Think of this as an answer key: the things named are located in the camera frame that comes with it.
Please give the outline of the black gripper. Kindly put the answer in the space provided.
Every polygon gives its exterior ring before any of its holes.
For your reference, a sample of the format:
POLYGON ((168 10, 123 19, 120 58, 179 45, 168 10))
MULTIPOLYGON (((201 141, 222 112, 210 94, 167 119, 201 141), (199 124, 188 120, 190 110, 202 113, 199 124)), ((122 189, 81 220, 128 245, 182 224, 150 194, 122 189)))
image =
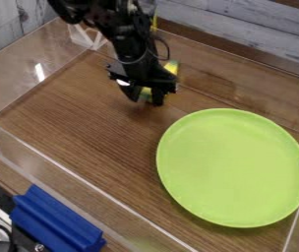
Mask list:
MULTIPOLYGON (((114 61, 107 67, 111 79, 127 83, 127 86, 122 86, 120 90, 134 102, 139 101, 143 87, 150 86, 162 76, 162 69, 163 66, 158 62, 150 64, 135 63, 128 65, 114 61)), ((164 104, 164 92, 160 89, 154 88, 151 94, 154 105, 162 106, 164 104)))

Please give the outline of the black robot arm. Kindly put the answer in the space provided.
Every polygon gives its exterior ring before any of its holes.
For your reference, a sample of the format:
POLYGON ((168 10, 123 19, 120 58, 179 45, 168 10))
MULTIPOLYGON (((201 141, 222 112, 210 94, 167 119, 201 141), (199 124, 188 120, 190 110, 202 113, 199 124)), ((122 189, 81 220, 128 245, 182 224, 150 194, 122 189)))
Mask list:
POLYGON ((127 98, 139 101, 150 91, 154 105, 162 106, 178 90, 178 77, 160 64, 171 58, 166 40, 152 32, 154 14, 139 0, 47 0, 68 25, 84 23, 111 42, 116 59, 107 66, 110 78, 127 98))

